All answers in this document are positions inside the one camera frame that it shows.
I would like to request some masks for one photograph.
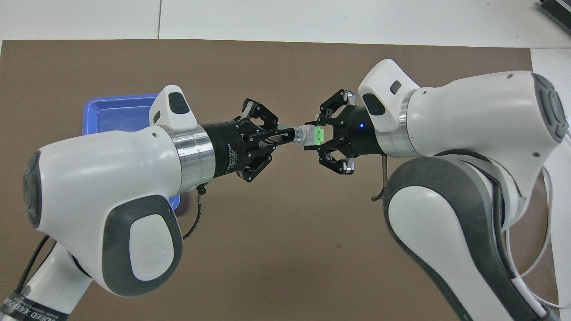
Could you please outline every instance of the small white object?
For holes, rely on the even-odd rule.
[[[369,71],[359,86],[359,95],[377,131],[387,133],[399,127],[401,104],[407,93],[417,88],[419,86],[390,59],[379,62]]]
[[[151,125],[167,125],[174,130],[192,130],[198,126],[179,86],[168,85],[156,97],[149,111]]]
[[[301,134],[299,138],[300,140],[297,143],[302,146],[315,145],[315,126],[301,125],[298,128],[300,129]]]
[[[141,281],[154,280],[168,270],[175,254],[162,216],[145,216],[131,225],[129,256],[133,275]]]
[[[524,283],[520,276],[513,278],[512,283],[516,286],[516,289],[521,293],[521,296],[524,297],[525,301],[529,303],[532,309],[535,310],[539,315],[545,315],[547,311],[541,306],[541,303],[536,299],[533,293],[529,290],[528,286]]]

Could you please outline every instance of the black sticker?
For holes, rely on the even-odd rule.
[[[392,92],[393,95],[396,95],[396,92],[400,89],[401,86],[402,84],[400,83],[400,81],[395,81],[391,85],[390,91]]]
[[[363,101],[371,115],[380,116],[385,113],[385,106],[380,102],[377,96],[373,94],[364,94]]]
[[[186,101],[184,100],[184,96],[181,93],[170,93],[168,95],[168,104],[171,107],[171,110],[175,114],[186,114],[190,111]]]
[[[155,116],[152,118],[152,123],[156,124],[156,122],[159,120],[160,118],[160,110],[156,112]]]
[[[7,316],[22,321],[65,321],[69,314],[48,308],[16,292],[10,293],[2,302],[0,311]]]

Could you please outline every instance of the black label on arm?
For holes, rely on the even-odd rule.
[[[0,311],[22,321],[65,321],[69,317],[69,314],[46,307],[16,292],[10,293],[8,298],[2,302]]]

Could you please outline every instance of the brown cardboard surface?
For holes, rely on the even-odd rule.
[[[81,134],[82,108],[90,98],[155,93],[177,84],[200,123],[230,120],[241,114],[244,99],[252,98],[281,122],[298,126],[313,120],[319,105],[339,88],[356,90],[384,58],[394,59],[420,86],[531,70],[527,49],[4,41],[0,296],[16,286],[41,238],[25,214],[24,166],[36,149]],[[390,159],[389,169],[402,163]],[[455,320],[436,286],[390,236],[381,202],[369,200],[380,191],[380,169],[379,156],[362,156],[355,175],[335,175],[313,153],[293,144],[282,146],[252,183],[232,174],[207,186],[200,225],[186,240],[180,265],[164,286],[126,299],[93,284],[71,319]],[[186,210],[178,211],[184,231],[195,218],[194,195],[184,196],[189,199]],[[537,225],[545,220],[542,214],[528,217],[513,234],[514,246],[523,249],[516,253],[521,266],[537,254],[542,238]],[[555,299],[550,260],[530,276],[530,284]]]

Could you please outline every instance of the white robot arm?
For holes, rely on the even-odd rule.
[[[308,123],[333,125],[333,139],[305,149],[339,174],[353,173],[353,158],[362,154],[383,155],[384,175],[387,156],[418,157],[385,179],[372,199],[384,199],[391,234],[459,318],[557,320],[519,277],[502,240],[568,132],[553,85],[512,71],[420,88],[387,59],[359,86],[365,106],[352,105],[344,92]],[[347,158],[335,160],[335,150]]]
[[[167,86],[151,106],[150,127],[39,149],[24,175],[27,213],[57,244],[0,313],[62,320],[92,279],[119,296],[163,284],[183,247],[167,199],[194,189],[202,195],[206,183],[232,172],[252,182],[276,147],[294,139],[294,129],[278,128],[261,103],[246,99],[242,112],[232,121],[199,125],[180,88]]]

